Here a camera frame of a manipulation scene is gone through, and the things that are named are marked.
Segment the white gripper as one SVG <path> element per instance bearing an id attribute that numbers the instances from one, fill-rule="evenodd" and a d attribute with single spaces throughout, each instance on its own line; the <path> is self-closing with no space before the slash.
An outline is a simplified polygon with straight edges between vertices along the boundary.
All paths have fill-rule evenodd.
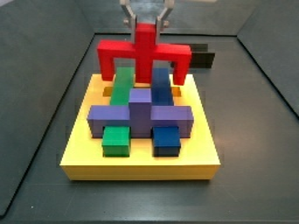
<path id="1" fill-rule="evenodd" d="M 163 0 L 163 11 L 155 20 L 155 28 L 156 28 L 158 32 L 160 32 L 163 30 L 163 28 L 167 26 L 166 19 L 168 18 L 171 12 L 174 10 L 175 1 L 206 3 L 206 4 L 212 4 L 212 3 L 218 2 L 218 0 Z M 134 10 L 131 8 L 130 0 L 119 0 L 119 3 L 120 3 L 120 7 L 123 9 L 123 12 L 126 14 L 124 25 L 128 27 L 128 29 L 131 31 L 131 40 L 135 40 L 135 37 L 136 37 L 136 14 L 134 13 Z"/>

